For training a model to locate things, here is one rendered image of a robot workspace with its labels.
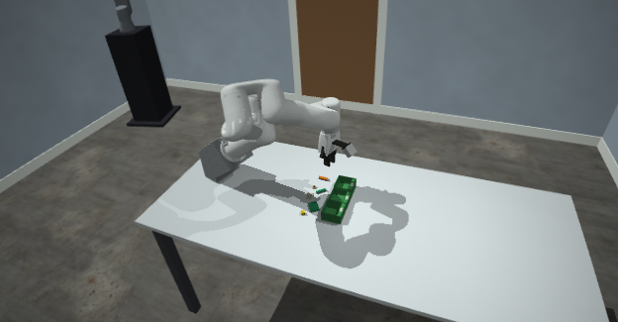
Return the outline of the green rack of bins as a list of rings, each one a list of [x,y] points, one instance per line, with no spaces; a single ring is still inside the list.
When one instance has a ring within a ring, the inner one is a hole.
[[[341,225],[356,186],[356,178],[339,175],[321,211],[321,220]]]

